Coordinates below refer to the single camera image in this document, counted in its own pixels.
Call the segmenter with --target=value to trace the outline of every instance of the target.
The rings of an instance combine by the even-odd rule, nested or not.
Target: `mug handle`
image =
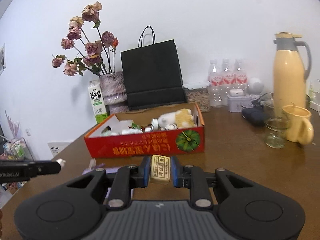
[[[313,139],[313,126],[307,118],[302,119],[301,136],[298,138],[298,142],[301,144],[309,144]]]

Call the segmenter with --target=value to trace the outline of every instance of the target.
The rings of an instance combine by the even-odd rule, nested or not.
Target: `glass cup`
[[[263,112],[265,125],[269,131],[265,134],[264,142],[275,149],[284,147],[285,131],[289,128],[289,117],[282,108],[275,107],[273,99],[264,101]]]

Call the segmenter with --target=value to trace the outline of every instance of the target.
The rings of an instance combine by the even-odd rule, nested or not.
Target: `white bottle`
[[[235,74],[230,70],[229,67],[229,59],[224,58],[222,60],[222,76],[223,76],[223,96],[222,96],[222,104],[224,106],[228,105],[228,93],[230,89],[234,89],[235,85]]]
[[[236,59],[234,73],[236,77],[236,88],[245,91],[247,87],[247,73],[241,59]]]
[[[211,83],[210,105],[214,107],[222,106],[222,85],[223,78],[221,69],[218,68],[217,60],[210,60],[208,80]]]

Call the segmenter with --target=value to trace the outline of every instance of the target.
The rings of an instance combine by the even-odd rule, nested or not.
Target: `red cardboard box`
[[[108,125],[122,120],[133,120],[140,126],[147,126],[152,118],[161,114],[190,109],[197,127],[149,133],[100,136]],[[204,121],[196,103],[185,103],[170,106],[159,106],[151,109],[128,113],[112,114],[106,120],[93,127],[84,141],[92,158],[121,158],[133,155],[175,155],[199,153],[204,151]]]

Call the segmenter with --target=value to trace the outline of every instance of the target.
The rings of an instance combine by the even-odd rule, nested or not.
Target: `wooden table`
[[[214,172],[223,167],[298,201],[306,212],[306,223],[299,240],[320,239],[320,117],[312,111],[314,144],[300,147],[287,142],[283,149],[273,149],[263,142],[264,128],[252,127],[240,113],[225,108],[203,114],[205,153],[179,155],[180,162]],[[4,206],[2,240],[21,239],[13,223],[16,207],[26,198],[81,175],[91,159],[82,137],[71,143],[57,158],[66,160],[58,175],[40,176],[21,188]],[[106,167],[139,164],[142,157],[97,160]],[[175,189],[172,184],[150,183],[135,189],[134,198],[151,200],[187,199],[189,190]]]

